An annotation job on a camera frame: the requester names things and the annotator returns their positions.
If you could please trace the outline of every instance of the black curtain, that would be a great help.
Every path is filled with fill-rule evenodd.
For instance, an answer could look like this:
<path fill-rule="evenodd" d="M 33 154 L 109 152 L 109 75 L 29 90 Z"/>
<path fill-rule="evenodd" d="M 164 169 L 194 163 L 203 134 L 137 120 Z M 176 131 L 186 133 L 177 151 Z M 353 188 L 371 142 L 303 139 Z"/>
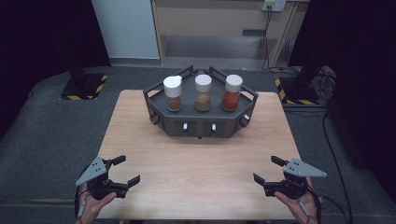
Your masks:
<path fill-rule="evenodd" d="M 110 62 L 91 0 L 0 1 L 0 138 L 37 82 L 100 65 Z"/>
<path fill-rule="evenodd" d="M 311 53 L 326 49 L 317 56 L 336 74 L 335 125 L 346 149 L 357 149 L 349 153 L 361 154 L 396 202 L 394 24 L 393 0 L 311 0 L 290 64 L 304 66 Z"/>

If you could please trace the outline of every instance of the wire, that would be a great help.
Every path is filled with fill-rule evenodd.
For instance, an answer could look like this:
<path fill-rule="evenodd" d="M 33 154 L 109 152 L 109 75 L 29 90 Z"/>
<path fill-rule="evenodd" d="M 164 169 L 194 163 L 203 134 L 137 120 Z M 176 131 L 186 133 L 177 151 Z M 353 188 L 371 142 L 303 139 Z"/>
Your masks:
<path fill-rule="evenodd" d="M 286 64 L 294 72 L 300 73 L 299 71 L 295 70 L 293 67 L 289 66 L 289 60 L 288 60 L 288 58 L 290 57 L 289 46 L 290 46 L 290 39 L 286 40 L 286 44 L 285 44 L 285 61 L 286 61 Z"/>
<path fill-rule="evenodd" d="M 271 22 L 271 18 L 272 18 L 272 7 L 267 7 L 268 9 L 268 13 L 267 13 L 267 21 L 265 23 L 265 29 L 264 29 L 264 35 L 262 36 L 262 44 L 264 46 L 264 50 L 265 50 L 265 58 L 264 61 L 262 62 L 262 70 L 264 70 L 264 65 L 265 62 L 268 63 L 268 68 L 270 68 L 270 60 L 268 57 L 268 38 L 267 38 L 267 32 L 268 32 L 268 27 L 270 25 Z"/>
<path fill-rule="evenodd" d="M 86 190 L 82 191 L 82 192 L 77 196 L 77 198 L 79 199 L 79 196 L 81 196 L 83 193 L 87 192 L 88 190 L 89 190 L 89 189 L 86 189 Z"/>
<path fill-rule="evenodd" d="M 314 192 L 314 190 L 311 188 L 311 186 L 308 185 L 308 192 L 310 192 L 312 194 L 312 196 L 314 197 L 314 202 L 315 202 L 315 206 L 317 207 L 317 220 L 318 220 L 318 224 L 321 223 L 321 203 L 319 201 L 319 197 L 318 195 Z"/>
<path fill-rule="evenodd" d="M 348 223 L 348 224 L 353 224 L 352 206 L 351 206 L 351 204 L 350 204 L 349 196 L 348 196 L 348 194 L 347 194 L 347 187 L 346 187 L 344 178 L 343 178 L 343 176 L 342 176 L 342 174 L 341 174 L 340 166 L 338 165 L 338 160 L 337 160 L 337 158 L 335 157 L 335 153 L 334 153 L 334 150 L 333 150 L 333 148 L 332 148 L 332 144 L 330 143 L 329 136 L 327 135 L 327 131 L 326 131 L 326 127 L 325 127 L 325 120 L 326 120 L 326 118 L 327 118 L 328 116 L 329 116 L 329 112 L 327 112 L 327 113 L 323 116 L 323 120 L 322 120 L 323 132 L 324 132 L 324 135 L 325 135 L 325 137 L 326 137 L 327 144 L 329 145 L 330 151 L 332 152 L 332 157 L 333 157 L 333 159 L 334 159 L 335 166 L 337 167 L 337 172 L 338 172 L 338 175 L 340 176 L 341 184 L 343 185 L 343 191 L 344 191 L 344 195 L 345 195 L 345 197 L 346 197 L 346 204 L 347 204 L 347 208 L 348 208 L 348 211 L 349 211 L 349 221 L 348 221 L 347 223 Z"/>
<path fill-rule="evenodd" d="M 346 212 L 343 210 L 343 208 L 340 206 L 340 204 L 336 203 L 335 200 L 333 200 L 333 199 L 331 199 L 331 198 L 329 198 L 329 197 L 323 196 L 323 198 L 326 199 L 326 200 L 328 200 L 329 202 L 333 203 L 333 204 L 341 211 L 341 213 L 342 213 L 343 216 L 344 216 L 344 219 L 346 220 L 346 223 L 348 223 L 348 221 L 347 221 L 347 214 L 346 214 Z"/>
<path fill-rule="evenodd" d="M 317 77 L 320 77 L 319 80 L 319 88 L 317 90 L 317 94 L 323 101 L 329 101 L 335 91 L 335 77 L 329 75 L 326 71 L 324 71 L 324 67 L 319 69 L 316 74 Z"/>

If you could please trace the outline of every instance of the glass jar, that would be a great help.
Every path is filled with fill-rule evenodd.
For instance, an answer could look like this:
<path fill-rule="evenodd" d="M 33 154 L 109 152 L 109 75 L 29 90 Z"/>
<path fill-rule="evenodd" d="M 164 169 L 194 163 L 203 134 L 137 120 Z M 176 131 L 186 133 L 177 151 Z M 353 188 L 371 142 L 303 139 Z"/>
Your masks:
<path fill-rule="evenodd" d="M 163 81 L 165 95 L 167 96 L 166 105 L 170 111 L 178 111 L 182 107 L 181 102 L 181 76 L 167 77 Z"/>
<path fill-rule="evenodd" d="M 208 75 L 199 75 L 195 78 L 195 89 L 197 95 L 195 97 L 194 106 L 198 111 L 208 111 L 211 107 L 210 87 L 212 78 Z"/>
<path fill-rule="evenodd" d="M 177 97 L 168 97 L 166 105 L 170 111 L 178 111 L 181 109 L 181 98 Z"/>
<path fill-rule="evenodd" d="M 229 75 L 226 78 L 224 95 L 221 100 L 221 107 L 226 111 L 235 111 L 238 107 L 239 92 L 243 79 L 238 75 Z"/>

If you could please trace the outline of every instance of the wall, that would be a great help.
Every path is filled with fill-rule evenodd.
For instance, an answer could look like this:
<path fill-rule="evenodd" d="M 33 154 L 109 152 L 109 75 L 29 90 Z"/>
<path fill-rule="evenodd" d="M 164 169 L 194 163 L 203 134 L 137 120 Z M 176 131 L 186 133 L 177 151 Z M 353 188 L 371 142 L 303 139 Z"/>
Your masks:
<path fill-rule="evenodd" d="M 111 59 L 160 59 L 150 0 L 92 0 Z"/>
<path fill-rule="evenodd" d="M 169 36 L 242 37 L 244 29 L 263 30 L 268 13 L 263 1 L 153 0 L 162 56 Z M 266 36 L 269 61 L 276 64 L 288 38 L 295 39 L 308 3 L 287 2 L 282 12 L 273 12 Z"/>

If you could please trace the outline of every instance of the jar lid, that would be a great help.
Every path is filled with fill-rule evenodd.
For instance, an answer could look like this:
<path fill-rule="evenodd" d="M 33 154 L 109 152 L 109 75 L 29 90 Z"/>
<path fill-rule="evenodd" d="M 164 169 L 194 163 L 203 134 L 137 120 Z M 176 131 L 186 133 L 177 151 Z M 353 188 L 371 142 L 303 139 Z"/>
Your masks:
<path fill-rule="evenodd" d="M 210 86 L 212 84 L 212 78 L 209 75 L 198 75 L 195 78 L 195 89 L 199 92 L 210 91 Z"/>
<path fill-rule="evenodd" d="M 228 75 L 225 80 L 225 89 L 230 92 L 241 90 L 243 79 L 238 75 Z"/>
<path fill-rule="evenodd" d="M 181 94 L 181 76 L 167 77 L 163 81 L 165 95 L 168 97 L 178 97 Z"/>

